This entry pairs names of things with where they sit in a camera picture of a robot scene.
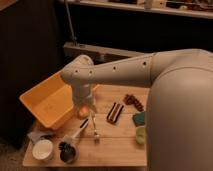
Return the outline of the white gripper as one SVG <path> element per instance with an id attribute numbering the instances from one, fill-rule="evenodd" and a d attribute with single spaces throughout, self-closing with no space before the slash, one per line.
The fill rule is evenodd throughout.
<path id="1" fill-rule="evenodd" d="M 91 84 L 77 84 L 72 86 L 72 100 L 75 108 L 80 111 L 83 107 L 95 109 L 95 98 Z"/>

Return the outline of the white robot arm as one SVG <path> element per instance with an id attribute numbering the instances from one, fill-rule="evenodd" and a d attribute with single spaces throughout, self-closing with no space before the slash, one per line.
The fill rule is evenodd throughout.
<path id="1" fill-rule="evenodd" d="M 213 171 L 213 52 L 163 51 L 99 65 L 80 55 L 60 76 L 76 105 L 90 101 L 93 83 L 147 88 L 148 171 Z"/>

